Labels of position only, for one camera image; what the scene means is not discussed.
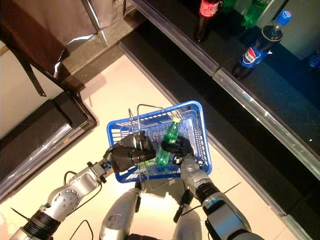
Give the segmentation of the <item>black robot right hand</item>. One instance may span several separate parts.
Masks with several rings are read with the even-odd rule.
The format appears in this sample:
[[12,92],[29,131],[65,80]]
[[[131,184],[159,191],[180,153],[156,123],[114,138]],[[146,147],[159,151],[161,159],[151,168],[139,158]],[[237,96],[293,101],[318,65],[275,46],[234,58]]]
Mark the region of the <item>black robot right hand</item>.
[[180,135],[177,137],[175,142],[170,143],[163,140],[161,142],[161,148],[164,151],[169,152],[170,154],[178,156],[179,158],[184,158],[186,156],[195,156],[190,141]]

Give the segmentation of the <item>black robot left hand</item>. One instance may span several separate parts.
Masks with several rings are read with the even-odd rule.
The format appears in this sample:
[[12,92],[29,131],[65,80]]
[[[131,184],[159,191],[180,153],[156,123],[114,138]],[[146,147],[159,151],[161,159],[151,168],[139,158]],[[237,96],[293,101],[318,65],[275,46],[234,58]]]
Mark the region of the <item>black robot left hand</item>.
[[152,160],[156,151],[146,132],[131,133],[108,148],[102,158],[102,165],[121,173],[138,163]]

